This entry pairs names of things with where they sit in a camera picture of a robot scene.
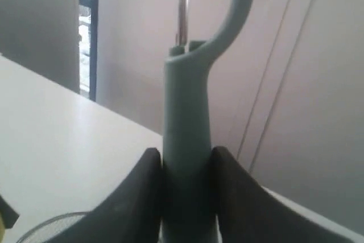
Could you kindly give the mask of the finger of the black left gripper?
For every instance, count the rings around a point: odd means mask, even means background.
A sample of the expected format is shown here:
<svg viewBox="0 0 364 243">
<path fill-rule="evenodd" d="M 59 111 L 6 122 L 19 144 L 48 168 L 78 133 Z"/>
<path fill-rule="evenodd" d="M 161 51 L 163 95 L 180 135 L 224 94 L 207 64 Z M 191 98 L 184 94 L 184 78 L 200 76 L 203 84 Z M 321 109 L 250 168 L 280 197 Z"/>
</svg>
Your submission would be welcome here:
<svg viewBox="0 0 364 243">
<path fill-rule="evenodd" d="M 1 196 L 1 218 L 6 229 L 12 229 L 19 219 L 17 211 Z"/>
</svg>

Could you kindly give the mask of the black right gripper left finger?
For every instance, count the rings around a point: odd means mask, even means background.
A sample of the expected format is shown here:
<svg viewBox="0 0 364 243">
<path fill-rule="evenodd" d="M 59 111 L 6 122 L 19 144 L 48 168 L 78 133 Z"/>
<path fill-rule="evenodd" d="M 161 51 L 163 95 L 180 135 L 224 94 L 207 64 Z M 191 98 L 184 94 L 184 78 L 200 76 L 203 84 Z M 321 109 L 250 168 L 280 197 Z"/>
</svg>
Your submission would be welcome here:
<svg viewBox="0 0 364 243">
<path fill-rule="evenodd" d="M 122 183 L 51 242 L 158 242 L 162 218 L 161 155 L 148 148 Z"/>
</svg>

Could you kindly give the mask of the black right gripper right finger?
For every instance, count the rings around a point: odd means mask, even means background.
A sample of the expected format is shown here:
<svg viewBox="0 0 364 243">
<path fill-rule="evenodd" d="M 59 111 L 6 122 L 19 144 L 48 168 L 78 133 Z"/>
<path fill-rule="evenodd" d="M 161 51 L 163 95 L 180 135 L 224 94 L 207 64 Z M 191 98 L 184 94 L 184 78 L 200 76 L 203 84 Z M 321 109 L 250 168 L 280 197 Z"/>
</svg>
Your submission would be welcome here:
<svg viewBox="0 0 364 243">
<path fill-rule="evenodd" d="M 350 242 L 274 198 L 223 147 L 212 149 L 210 175 L 223 242 Z"/>
</svg>

